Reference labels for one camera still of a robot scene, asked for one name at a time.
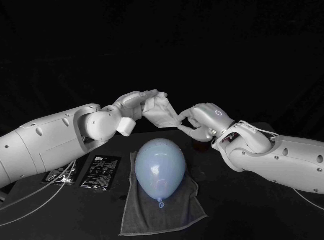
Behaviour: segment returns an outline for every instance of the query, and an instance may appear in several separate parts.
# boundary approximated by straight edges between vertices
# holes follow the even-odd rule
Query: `black packet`
[[[122,157],[96,155],[80,187],[109,191]]]
[[[82,172],[82,169],[83,169],[83,166],[84,166],[84,162],[86,162],[86,159],[84,158],[80,158],[76,160],[76,164],[74,164],[74,168],[73,168],[73,171],[71,171],[71,174],[70,174],[70,170],[71,170],[71,166],[69,168],[69,170],[66,171],[63,177],[53,183],[53,185],[63,185],[64,182],[66,182],[66,185],[74,185],[76,181],[77,181],[77,177],[79,177],[79,174]],[[45,174],[45,177],[41,181],[41,184],[48,184],[63,173],[63,171],[67,169],[69,167],[69,164],[63,167],[60,167],[58,169],[50,171],[47,174]]]

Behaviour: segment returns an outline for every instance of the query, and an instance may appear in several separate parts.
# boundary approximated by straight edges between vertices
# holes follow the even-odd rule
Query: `white cloth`
[[[142,115],[158,128],[176,128],[181,125],[164,92],[147,100]]]

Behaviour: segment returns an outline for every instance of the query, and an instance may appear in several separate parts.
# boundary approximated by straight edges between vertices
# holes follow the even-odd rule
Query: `black table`
[[[258,128],[274,131],[267,123]],[[189,170],[199,182],[199,201],[209,215],[183,231],[125,237],[121,232],[129,190],[129,153],[155,139],[170,139],[181,148]],[[80,188],[95,155],[122,157],[112,189],[95,193]],[[290,187],[267,181],[254,172],[235,172],[215,149],[199,152],[192,138],[179,130],[116,135],[89,155],[77,183],[66,186],[51,202],[31,216],[0,227],[0,239],[112,240],[112,239],[324,239],[324,211],[310,205]],[[19,180],[3,205],[21,199],[42,185],[44,174]],[[16,219],[50,199],[58,186],[50,186],[29,199],[0,211],[0,224]],[[324,207],[324,195],[303,193]]]

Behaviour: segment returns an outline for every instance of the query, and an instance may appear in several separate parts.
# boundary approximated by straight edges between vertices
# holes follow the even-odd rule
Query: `black tabletop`
[[[258,128],[274,131],[267,123]],[[170,139],[181,148],[189,171],[199,183],[197,199],[209,215],[183,231],[152,236],[118,236],[125,196],[129,191],[129,153],[155,139]],[[110,191],[95,193],[80,182],[95,155],[122,157]],[[50,203],[27,218],[0,227],[0,239],[112,240],[112,239],[324,239],[324,211],[307,203],[294,190],[265,180],[254,172],[235,172],[220,153],[196,150],[194,141],[179,130],[116,135],[109,143],[83,157],[86,164],[76,185],[66,186]],[[3,205],[37,191],[44,174],[19,180]],[[0,211],[0,224],[35,210],[58,186]],[[303,192],[324,207],[324,195]]]

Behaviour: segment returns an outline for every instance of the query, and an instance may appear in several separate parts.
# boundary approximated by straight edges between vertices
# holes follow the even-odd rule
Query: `dark backdrop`
[[[324,141],[324,0],[0,0],[0,136],[151,89]]]

